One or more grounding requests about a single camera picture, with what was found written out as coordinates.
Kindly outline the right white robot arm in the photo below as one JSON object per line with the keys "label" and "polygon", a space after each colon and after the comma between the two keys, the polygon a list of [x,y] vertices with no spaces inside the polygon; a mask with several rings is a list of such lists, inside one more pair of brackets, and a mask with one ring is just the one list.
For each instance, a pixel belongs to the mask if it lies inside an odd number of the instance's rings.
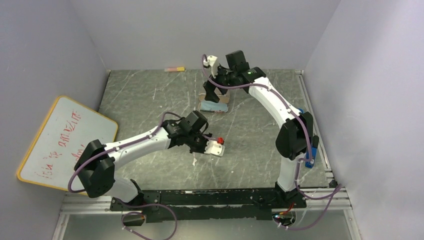
{"label": "right white robot arm", "polygon": [[242,89],[255,98],[273,117],[279,127],[275,147],[282,156],[275,193],[275,202],[288,207],[294,201],[293,190],[298,187],[299,164],[312,160],[314,118],[308,111],[301,112],[279,93],[266,73],[259,67],[250,67],[243,51],[226,55],[227,67],[216,56],[202,55],[202,70],[209,70],[203,84],[206,101],[218,103],[229,90]]}

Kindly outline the blue cleaning cloth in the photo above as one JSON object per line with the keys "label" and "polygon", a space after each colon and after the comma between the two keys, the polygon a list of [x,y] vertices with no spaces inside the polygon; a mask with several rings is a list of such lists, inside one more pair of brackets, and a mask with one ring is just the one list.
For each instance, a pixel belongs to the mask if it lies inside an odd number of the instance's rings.
{"label": "blue cleaning cloth", "polygon": [[226,103],[222,102],[211,102],[211,101],[201,101],[198,106],[200,111],[210,112],[210,113],[226,113],[229,108]]}

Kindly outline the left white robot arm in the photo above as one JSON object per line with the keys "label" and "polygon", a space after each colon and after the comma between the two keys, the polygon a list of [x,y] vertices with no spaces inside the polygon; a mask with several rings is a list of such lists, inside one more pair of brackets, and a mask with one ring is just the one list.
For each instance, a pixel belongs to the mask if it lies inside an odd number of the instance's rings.
{"label": "left white robot arm", "polygon": [[137,210],[144,202],[144,192],[135,180],[120,178],[115,172],[124,165],[145,155],[186,145],[190,153],[211,155],[213,148],[221,148],[223,140],[205,134],[207,119],[197,110],[176,119],[161,118],[157,126],[139,135],[102,144],[98,139],[88,143],[74,166],[68,191],[78,178],[90,198],[103,195],[121,200],[130,210]]}

